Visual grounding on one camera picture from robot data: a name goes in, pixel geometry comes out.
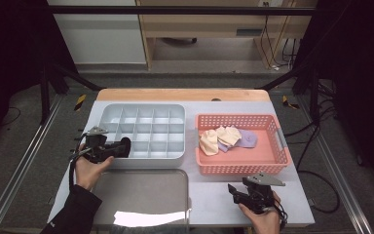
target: black sleeve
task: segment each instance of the black sleeve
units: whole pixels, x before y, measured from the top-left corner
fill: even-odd
[[[85,188],[74,185],[65,205],[42,230],[42,234],[90,233],[102,201]]]

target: wall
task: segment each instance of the wall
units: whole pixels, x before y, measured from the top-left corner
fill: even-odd
[[[48,0],[50,5],[135,6],[133,0]],[[55,15],[77,64],[141,63],[145,55],[136,15]]]

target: hand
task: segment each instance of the hand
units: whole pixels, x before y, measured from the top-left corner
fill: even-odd
[[[276,200],[276,206],[279,206],[281,198],[273,191],[273,196]],[[264,214],[255,214],[249,208],[243,204],[239,204],[239,208],[242,210],[243,214],[246,215],[256,230],[258,234],[279,234],[281,219],[279,217],[278,211],[271,210]]]
[[[101,176],[102,172],[104,172],[104,170],[107,169],[113,161],[114,157],[110,156],[101,164],[94,164],[88,161],[86,158],[80,157],[75,165],[77,185],[80,185],[87,190],[91,190]]]

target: pink plastic basket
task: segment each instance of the pink plastic basket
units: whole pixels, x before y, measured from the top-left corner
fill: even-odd
[[[199,114],[196,129],[199,136],[220,126],[234,126],[254,132],[254,148],[234,147],[226,153],[207,156],[199,145],[196,160],[202,175],[251,175],[260,172],[276,175],[291,163],[290,152],[284,140],[278,118],[270,114]]]

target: white table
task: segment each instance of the white table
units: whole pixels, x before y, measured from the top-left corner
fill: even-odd
[[[199,113],[260,113],[275,114],[276,111],[269,99],[262,98],[257,101],[196,101],[196,100],[154,100],[154,101],[128,101],[128,100],[97,100],[93,104],[88,123],[84,131],[96,126],[102,115],[103,108],[110,103],[177,103],[186,110],[186,141],[183,163],[179,169],[185,171],[189,179],[189,197],[191,199],[190,225],[191,226],[250,226],[250,221],[242,214],[237,204],[233,203],[232,195],[227,190],[227,183],[238,190],[245,191],[241,176],[234,175],[201,175],[195,158],[197,146],[194,117]],[[281,198],[281,204],[288,214],[288,224],[291,227],[303,227],[315,223],[303,187],[291,163],[283,169],[276,178],[283,181],[286,186],[273,186]],[[56,201],[51,211],[51,220],[68,196],[68,169],[60,184]]]

